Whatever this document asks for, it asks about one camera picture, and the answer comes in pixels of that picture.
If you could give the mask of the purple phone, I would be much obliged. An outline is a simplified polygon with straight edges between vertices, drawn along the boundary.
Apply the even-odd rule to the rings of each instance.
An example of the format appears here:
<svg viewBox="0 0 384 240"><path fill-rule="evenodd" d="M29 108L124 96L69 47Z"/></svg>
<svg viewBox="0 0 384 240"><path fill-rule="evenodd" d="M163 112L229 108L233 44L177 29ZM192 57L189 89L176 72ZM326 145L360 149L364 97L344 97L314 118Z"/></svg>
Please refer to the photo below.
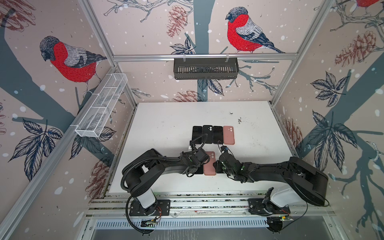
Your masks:
<svg viewBox="0 0 384 240"><path fill-rule="evenodd" d="M194 144L196 145L202 144L202 137L201 137L202 134L203 134L202 126L193 126L192 141L194 142Z"/></svg>

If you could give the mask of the pink phone case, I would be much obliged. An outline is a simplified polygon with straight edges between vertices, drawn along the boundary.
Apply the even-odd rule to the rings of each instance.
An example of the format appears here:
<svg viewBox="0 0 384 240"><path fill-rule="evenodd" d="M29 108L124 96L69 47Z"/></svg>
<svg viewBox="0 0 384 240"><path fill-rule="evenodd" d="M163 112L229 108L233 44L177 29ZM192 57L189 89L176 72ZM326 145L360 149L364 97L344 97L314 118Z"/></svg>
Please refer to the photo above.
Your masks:
<svg viewBox="0 0 384 240"><path fill-rule="evenodd" d="M235 144L234 127L223 126L223 140L224 140L225 145L234 145Z"/></svg>

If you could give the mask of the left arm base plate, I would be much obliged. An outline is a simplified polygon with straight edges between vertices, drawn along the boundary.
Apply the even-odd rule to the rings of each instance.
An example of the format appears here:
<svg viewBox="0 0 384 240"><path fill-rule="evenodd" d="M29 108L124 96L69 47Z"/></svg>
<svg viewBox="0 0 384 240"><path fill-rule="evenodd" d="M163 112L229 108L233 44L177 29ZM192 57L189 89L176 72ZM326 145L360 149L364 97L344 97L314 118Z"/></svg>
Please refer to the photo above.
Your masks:
<svg viewBox="0 0 384 240"><path fill-rule="evenodd" d="M157 200L145 209L138 200L134 199L129 207L129 215L134 217L168 216L170 214L170 203L170 200Z"/></svg>

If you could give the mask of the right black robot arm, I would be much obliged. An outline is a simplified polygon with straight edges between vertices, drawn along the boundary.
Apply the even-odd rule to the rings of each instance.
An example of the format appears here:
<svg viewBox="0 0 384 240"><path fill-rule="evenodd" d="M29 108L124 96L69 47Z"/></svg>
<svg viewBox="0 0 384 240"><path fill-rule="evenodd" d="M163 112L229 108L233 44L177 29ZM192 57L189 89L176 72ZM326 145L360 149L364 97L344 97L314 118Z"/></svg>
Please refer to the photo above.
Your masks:
<svg viewBox="0 0 384 240"><path fill-rule="evenodd" d="M329 178L297 157L275 164L241 163L228 151L223 151L214 168L217 173L224 173L242 184L259 181L286 183L306 203L318 207L324 207L326 203Z"/></svg>

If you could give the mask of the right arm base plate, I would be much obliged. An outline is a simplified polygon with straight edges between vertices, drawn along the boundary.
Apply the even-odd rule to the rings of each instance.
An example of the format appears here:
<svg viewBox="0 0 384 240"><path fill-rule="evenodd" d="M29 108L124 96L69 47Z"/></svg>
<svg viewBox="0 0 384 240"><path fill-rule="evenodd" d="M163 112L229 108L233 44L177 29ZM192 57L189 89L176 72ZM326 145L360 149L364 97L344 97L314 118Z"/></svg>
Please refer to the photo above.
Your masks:
<svg viewBox="0 0 384 240"><path fill-rule="evenodd" d="M248 199L249 213L262 217L271 215L290 215L289 206L279 207L272 201L264 201L264 199Z"/></svg>

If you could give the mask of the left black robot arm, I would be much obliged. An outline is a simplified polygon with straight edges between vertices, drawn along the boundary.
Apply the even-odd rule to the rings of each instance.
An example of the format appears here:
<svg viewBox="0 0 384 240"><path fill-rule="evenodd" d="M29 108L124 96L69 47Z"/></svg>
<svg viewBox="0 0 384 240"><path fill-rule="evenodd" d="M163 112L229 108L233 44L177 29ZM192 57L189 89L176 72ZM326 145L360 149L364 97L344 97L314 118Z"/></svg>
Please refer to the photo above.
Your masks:
<svg viewBox="0 0 384 240"><path fill-rule="evenodd" d="M120 186L139 201L143 209L155 208L157 199L151 187L160 176L180 174L190 178L209 161L210 156L204 149L182 152L178 157L166 157L150 149L123 168Z"/></svg>

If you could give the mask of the black bare phone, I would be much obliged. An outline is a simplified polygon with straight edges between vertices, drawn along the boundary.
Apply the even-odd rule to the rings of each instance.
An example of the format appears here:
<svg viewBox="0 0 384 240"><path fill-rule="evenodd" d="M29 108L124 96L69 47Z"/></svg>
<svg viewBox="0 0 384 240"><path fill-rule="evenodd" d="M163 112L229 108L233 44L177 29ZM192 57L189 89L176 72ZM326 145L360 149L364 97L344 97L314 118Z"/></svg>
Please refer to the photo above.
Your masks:
<svg viewBox="0 0 384 240"><path fill-rule="evenodd" d="M224 143L224 132L222 126L213 126L213 144Z"/></svg>

